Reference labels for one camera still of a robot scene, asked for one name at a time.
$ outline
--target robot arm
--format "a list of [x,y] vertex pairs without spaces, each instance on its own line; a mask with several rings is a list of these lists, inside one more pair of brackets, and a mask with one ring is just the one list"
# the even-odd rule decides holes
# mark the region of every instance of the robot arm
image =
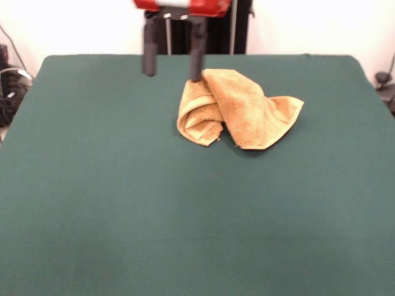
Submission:
[[223,17],[231,0],[134,0],[137,8],[144,9],[143,73],[156,74],[157,44],[154,26],[157,19],[184,20],[192,23],[191,79],[202,80],[206,52],[207,17]]

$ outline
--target metal pole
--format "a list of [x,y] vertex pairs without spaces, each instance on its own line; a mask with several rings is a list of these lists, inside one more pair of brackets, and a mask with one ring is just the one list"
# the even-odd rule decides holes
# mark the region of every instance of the metal pole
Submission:
[[233,3],[232,3],[231,29],[230,29],[230,54],[231,55],[235,54],[237,4],[238,4],[238,0],[233,0]]
[[166,40],[167,40],[167,55],[172,55],[172,23],[169,18],[166,19]]

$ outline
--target green felt surface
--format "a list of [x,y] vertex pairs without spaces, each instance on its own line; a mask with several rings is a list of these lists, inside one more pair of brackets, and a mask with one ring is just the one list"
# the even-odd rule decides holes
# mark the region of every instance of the green felt surface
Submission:
[[176,129],[189,57],[50,57],[0,148],[0,295],[395,295],[395,122],[351,57],[209,56],[306,102],[265,152]]

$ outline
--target white wall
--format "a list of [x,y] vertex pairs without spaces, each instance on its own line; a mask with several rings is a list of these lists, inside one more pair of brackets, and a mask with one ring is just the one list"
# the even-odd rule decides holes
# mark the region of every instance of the white wall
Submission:
[[0,0],[0,24],[33,74],[51,54],[141,52],[143,12],[132,0]]
[[350,54],[373,81],[395,52],[395,0],[255,0],[249,54]]
[[[395,0],[254,0],[254,8],[249,54],[352,54],[372,80],[395,51]],[[141,52],[143,13],[132,0],[0,0],[0,23],[33,74],[50,54]]]

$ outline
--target towel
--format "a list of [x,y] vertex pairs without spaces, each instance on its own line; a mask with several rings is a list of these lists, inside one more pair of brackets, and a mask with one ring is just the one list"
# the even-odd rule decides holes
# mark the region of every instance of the towel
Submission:
[[207,69],[202,81],[187,81],[177,128],[190,141],[209,146],[225,123],[237,146],[263,150],[294,125],[303,104],[295,97],[266,97],[257,83],[235,70]]

